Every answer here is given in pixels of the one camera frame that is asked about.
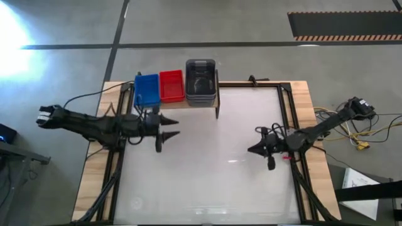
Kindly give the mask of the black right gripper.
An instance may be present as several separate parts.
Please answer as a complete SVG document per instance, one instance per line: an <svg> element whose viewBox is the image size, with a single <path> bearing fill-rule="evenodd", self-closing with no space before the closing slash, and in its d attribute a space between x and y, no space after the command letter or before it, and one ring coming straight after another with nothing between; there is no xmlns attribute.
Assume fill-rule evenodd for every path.
<svg viewBox="0 0 402 226"><path fill-rule="evenodd" d="M262 141L258 142L257 144L251 146L247 149L248 152L258 154L260 156L264 156L267 158L267 165L269 170L274 170L276 168L276 161L273 157L273 154L267 150L268 141L270 139L281 139L282 140L282 151L283 152L283 133L280 127L272 127L271 129L267 127L260 128L261 138Z"/></svg>

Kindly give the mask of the black device with blue light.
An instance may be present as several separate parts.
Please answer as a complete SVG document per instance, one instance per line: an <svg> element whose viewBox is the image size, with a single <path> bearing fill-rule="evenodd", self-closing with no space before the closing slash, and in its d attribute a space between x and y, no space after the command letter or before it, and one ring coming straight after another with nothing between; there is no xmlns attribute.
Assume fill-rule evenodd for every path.
<svg viewBox="0 0 402 226"><path fill-rule="evenodd" d="M14 129L5 126L4 124L0 124L0 142L13 144L17 134L17 131Z"/></svg>

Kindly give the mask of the black hazard-striped floor mat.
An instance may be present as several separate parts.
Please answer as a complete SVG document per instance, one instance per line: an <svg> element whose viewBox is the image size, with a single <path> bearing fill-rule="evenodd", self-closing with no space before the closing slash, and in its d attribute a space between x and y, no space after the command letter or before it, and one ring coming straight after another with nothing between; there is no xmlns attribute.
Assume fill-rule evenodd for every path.
<svg viewBox="0 0 402 226"><path fill-rule="evenodd" d="M401 11L289 12L296 41L402 41Z"/></svg>

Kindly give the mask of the white glossy table sheet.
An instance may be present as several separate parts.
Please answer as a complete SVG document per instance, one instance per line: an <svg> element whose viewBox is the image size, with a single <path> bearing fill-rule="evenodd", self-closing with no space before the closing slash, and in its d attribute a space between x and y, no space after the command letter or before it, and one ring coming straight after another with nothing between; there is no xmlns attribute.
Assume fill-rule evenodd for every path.
<svg viewBox="0 0 402 226"><path fill-rule="evenodd" d="M165 109L175 132L160 153L146 137L124 154L114 221L148 224L298 223L290 164L248 149L258 126L282 123L276 89L224 88L220 109Z"/></svg>

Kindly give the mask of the black flat bar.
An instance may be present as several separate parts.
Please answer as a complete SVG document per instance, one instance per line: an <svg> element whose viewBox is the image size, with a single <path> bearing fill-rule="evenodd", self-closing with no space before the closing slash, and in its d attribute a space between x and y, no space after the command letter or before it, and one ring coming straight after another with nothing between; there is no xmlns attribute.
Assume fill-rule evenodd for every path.
<svg viewBox="0 0 402 226"><path fill-rule="evenodd" d="M402 198L402 181L338 189L335 196L340 202Z"/></svg>

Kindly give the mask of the white paper sheet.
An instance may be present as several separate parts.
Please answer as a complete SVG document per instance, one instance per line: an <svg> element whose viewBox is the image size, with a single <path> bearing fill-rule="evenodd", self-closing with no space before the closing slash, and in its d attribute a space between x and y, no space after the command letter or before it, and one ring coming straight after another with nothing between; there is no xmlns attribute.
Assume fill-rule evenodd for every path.
<svg viewBox="0 0 402 226"><path fill-rule="evenodd" d="M345 175L342 183L342 189L352 188L357 186L378 185L379 182L371 179L370 177L352 169L346 168ZM379 200L361 200L361 201L347 201L340 202L343 206L360 213L372 220L377 219L378 203Z"/></svg>

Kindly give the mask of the wooden shelf with black legs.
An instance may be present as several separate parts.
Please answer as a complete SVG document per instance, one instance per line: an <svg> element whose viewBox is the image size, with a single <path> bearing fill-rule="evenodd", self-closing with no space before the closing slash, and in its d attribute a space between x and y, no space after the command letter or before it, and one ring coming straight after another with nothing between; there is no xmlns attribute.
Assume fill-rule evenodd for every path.
<svg viewBox="0 0 402 226"><path fill-rule="evenodd" d="M184 82L184 93L185 93L185 74L183 74L183 82ZM219 83L216 79L216 98L214 99L219 100ZM185 99L182 103L179 104L160 104L161 108L163 109L184 109L184 108L192 108L189 106L189 104L187 103L187 99L186 99L186 93L185 93ZM213 108L215 108L215 116L218 117L219 116L219 106L218 105L213 105Z"/></svg>

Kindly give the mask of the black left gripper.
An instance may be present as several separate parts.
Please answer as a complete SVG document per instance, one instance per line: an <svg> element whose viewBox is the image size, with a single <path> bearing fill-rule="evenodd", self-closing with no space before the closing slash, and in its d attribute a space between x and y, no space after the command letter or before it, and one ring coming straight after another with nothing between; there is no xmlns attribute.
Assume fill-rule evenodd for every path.
<svg viewBox="0 0 402 226"><path fill-rule="evenodd" d="M159 115L160 112L160 108L159 107L154 107L154 108L150 108L150 109L138 109L138 114L139 114L139 119L140 122L138 123L138 129L139 129L139 134L141 137L148 137L148 136L153 136L155 137L156 141L155 141L155 149L157 153L161 152L162 149L162 141L165 142L168 139L172 138L173 136L178 135L180 132L179 131L172 131L172 132L162 132L160 134L160 123L162 126L168 126L168 125L174 125L174 124L178 124L179 122L173 119L169 119L163 115ZM152 132L151 134L146 134L143 132L142 128L141 128L141 123L144 117L153 117L154 118L154 122L155 122L155 131Z"/></svg>

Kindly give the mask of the black clamp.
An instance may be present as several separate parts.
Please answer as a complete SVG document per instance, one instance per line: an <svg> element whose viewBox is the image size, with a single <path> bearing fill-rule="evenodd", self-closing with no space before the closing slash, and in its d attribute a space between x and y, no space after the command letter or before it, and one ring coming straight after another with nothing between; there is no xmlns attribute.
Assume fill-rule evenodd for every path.
<svg viewBox="0 0 402 226"><path fill-rule="evenodd" d="M250 75L248 81L252 83L253 87L258 87L259 82L267 82L270 81L269 78L256 78L254 75Z"/></svg>

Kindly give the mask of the dark gray side cabinet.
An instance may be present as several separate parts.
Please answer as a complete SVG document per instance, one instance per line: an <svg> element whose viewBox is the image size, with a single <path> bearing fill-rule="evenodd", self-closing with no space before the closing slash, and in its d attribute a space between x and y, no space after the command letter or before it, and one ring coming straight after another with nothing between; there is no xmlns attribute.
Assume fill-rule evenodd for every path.
<svg viewBox="0 0 402 226"><path fill-rule="evenodd" d="M334 188L336 190L341 189L345 175L345 168L330 164L329 171ZM339 210L343 221L370 226L399 226L399 222L394 220L394 209L400 208L400 206L397 206L395 199L381 199L378 203L377 219L374 221L373 219L339 204Z"/></svg>

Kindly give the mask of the gray metal stand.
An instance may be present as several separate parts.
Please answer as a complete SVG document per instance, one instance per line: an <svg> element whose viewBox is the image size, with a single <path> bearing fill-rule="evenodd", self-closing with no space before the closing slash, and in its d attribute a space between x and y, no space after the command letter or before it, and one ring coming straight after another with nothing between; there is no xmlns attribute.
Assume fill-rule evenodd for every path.
<svg viewBox="0 0 402 226"><path fill-rule="evenodd" d="M12 161L17 163L14 171L8 168L7 191L4 198L0 200L0 226L8 226L9 212L13 206L13 200L23 186L24 176L28 174L31 162L37 161L40 164L48 164L51 157L27 151L7 143L0 143L0 156L6 158L9 163L6 166L10 166Z"/></svg>

